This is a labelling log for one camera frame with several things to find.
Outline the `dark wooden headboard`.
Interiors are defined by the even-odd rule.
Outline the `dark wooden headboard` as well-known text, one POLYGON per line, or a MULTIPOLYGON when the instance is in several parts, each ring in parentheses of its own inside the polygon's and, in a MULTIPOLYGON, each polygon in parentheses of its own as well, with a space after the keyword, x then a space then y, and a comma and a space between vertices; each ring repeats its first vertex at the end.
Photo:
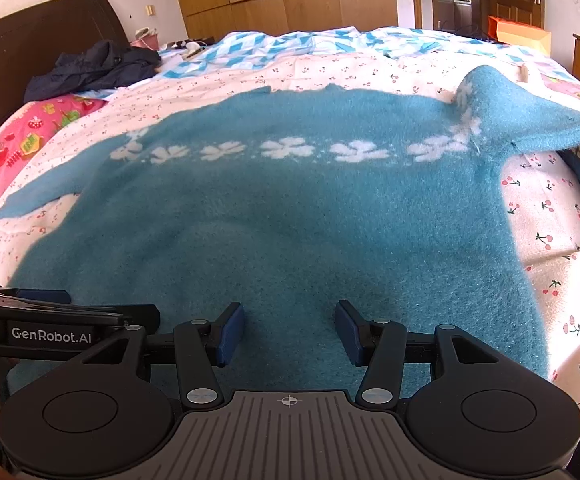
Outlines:
POLYGON ((129 44, 107 0, 50 0, 0 18, 0 126, 23 105, 32 77, 102 39, 129 44))

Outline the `white cherry print bedsheet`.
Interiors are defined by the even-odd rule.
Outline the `white cherry print bedsheet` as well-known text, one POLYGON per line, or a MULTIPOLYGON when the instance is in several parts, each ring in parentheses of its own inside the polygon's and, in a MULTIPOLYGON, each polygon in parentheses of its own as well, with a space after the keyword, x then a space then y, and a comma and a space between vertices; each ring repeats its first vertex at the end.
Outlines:
MULTIPOLYGON (((345 89, 448 102, 469 70, 492 64, 486 55, 450 52, 398 60, 366 53, 290 55, 257 70, 222 68, 183 79, 142 81, 60 130, 16 176, 12 188, 103 140, 247 90, 317 90, 331 82, 345 89)), ((580 399, 580 179, 553 152, 517 155, 504 167, 502 190, 514 243, 547 326, 552 380, 580 399)))

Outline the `blue white checkered quilt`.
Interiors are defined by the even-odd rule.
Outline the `blue white checkered quilt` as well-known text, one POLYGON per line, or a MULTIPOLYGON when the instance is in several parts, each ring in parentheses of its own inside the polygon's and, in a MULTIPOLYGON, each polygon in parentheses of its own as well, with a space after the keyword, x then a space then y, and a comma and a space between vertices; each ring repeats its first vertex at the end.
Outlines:
POLYGON ((163 62, 159 75, 180 79, 223 68, 260 70, 281 58, 294 55, 370 53, 387 58, 406 58, 436 52, 471 54, 487 60, 529 63, 548 70, 560 69, 552 58, 530 47, 495 44, 430 29, 389 26, 360 32, 351 26, 324 32, 288 32, 281 36, 263 32, 230 32, 190 60, 172 54, 163 62))

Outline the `orange box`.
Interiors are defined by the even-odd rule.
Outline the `orange box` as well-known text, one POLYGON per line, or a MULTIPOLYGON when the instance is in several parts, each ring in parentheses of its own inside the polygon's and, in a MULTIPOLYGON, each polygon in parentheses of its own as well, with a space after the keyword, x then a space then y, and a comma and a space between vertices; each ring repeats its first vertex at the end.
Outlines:
POLYGON ((552 54, 552 34, 532 25, 490 15, 488 37, 502 44, 532 48, 547 56, 552 54))

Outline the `pink cartoon print pillow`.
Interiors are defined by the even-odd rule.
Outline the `pink cartoon print pillow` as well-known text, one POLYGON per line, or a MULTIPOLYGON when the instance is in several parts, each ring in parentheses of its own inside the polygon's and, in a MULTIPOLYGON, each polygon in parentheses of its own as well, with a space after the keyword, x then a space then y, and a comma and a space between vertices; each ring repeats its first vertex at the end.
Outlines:
POLYGON ((105 105, 105 100, 68 94, 28 102, 8 118, 0 127, 0 197, 61 129, 105 105))

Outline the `dark navy clothes pile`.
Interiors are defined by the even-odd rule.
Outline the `dark navy clothes pile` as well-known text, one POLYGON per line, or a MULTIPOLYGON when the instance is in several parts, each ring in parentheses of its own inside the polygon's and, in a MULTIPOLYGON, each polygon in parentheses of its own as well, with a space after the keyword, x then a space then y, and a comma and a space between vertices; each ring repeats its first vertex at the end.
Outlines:
POLYGON ((160 64, 161 57, 153 50, 122 47, 112 40, 101 40, 81 54, 62 53, 49 73, 32 77, 24 102, 128 87, 153 77, 160 64))

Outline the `blue sweater with white flowers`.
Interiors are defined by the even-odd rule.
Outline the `blue sweater with white flowers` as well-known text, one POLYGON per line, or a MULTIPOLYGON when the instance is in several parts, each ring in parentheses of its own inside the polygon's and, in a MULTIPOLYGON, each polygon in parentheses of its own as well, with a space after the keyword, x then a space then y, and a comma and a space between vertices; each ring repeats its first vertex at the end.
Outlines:
POLYGON ((162 330, 238 301, 227 388, 355 388, 342 299, 430 332, 455 324, 537 374, 547 342, 500 177, 580 144, 580 112, 476 67, 454 100, 256 89, 101 141, 11 194, 0 220, 76 203, 12 284, 76 304, 154 304, 162 330))

